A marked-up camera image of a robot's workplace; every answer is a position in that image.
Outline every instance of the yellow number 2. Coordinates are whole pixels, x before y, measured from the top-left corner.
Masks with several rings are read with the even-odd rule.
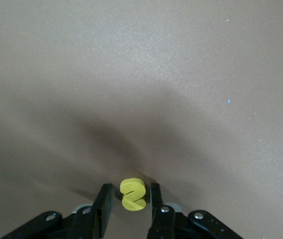
[[[129,211],[139,211],[146,207],[145,183],[139,178],[128,178],[121,182],[122,205]]]

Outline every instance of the silver screw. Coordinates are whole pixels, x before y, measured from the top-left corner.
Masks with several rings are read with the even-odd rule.
[[[163,213],[167,213],[168,211],[169,211],[169,208],[167,206],[163,206],[161,208],[161,212],[163,212]]]
[[[86,208],[83,210],[83,214],[87,214],[87,213],[90,213],[91,212],[91,208]]]
[[[203,219],[203,214],[202,214],[202,213],[195,213],[195,214],[194,214],[194,217],[195,217],[196,219]]]
[[[47,221],[50,221],[50,220],[53,220],[54,218],[56,218],[56,213],[52,214],[52,215],[49,215],[46,220]]]

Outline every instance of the gray surface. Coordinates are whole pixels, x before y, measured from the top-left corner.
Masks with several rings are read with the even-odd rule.
[[[0,1],[0,236],[133,176],[283,238],[283,1]]]

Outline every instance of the metal bolt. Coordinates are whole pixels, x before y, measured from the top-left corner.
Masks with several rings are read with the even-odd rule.
[[[169,208],[167,206],[163,206],[161,208],[161,212],[163,212],[163,213],[167,213],[168,211],[169,211]]]
[[[46,220],[47,221],[50,221],[50,220],[53,220],[54,218],[56,218],[56,213],[52,214],[52,215],[49,215]]]
[[[83,214],[87,214],[87,213],[90,213],[91,212],[91,208],[86,208],[83,210]]]
[[[202,213],[195,213],[195,214],[194,214],[194,217],[195,217],[196,219],[203,219],[203,214],[202,214]]]

